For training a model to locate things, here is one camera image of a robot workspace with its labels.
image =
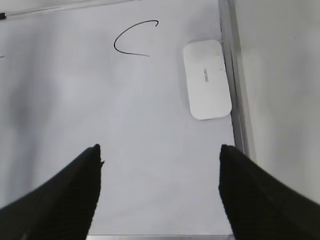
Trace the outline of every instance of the white eraser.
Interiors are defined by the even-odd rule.
[[[183,50],[190,111],[198,120],[227,116],[232,104],[221,44],[190,43]]]

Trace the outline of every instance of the black marker line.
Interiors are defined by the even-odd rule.
[[[125,52],[125,51],[121,51],[117,48],[116,46],[116,43],[118,41],[118,39],[125,33],[127,32],[128,30],[140,25],[140,24],[145,24],[145,23],[151,23],[151,22],[156,22],[156,25],[155,26],[158,26],[159,24],[159,21],[158,20],[149,20],[149,21],[142,21],[142,22],[139,22],[129,28],[127,28],[126,30],[124,30],[115,40],[114,40],[114,43],[113,43],[113,47],[115,50],[117,50],[119,53],[122,53],[122,54],[128,54],[128,55],[137,55],[137,56],[144,56],[144,57],[150,57],[149,55],[145,55],[145,54],[139,54],[139,53],[131,53],[131,52]]]

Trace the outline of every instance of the white surface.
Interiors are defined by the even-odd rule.
[[[114,50],[117,47],[151,57]],[[148,0],[0,23],[0,205],[101,144],[91,234],[225,235],[218,192],[230,115],[190,114],[183,48],[221,40],[218,2]]]
[[[235,3],[256,160],[320,203],[320,1]]]
[[[232,105],[221,44],[216,40],[189,43],[183,59],[191,114],[198,120],[227,116]]]

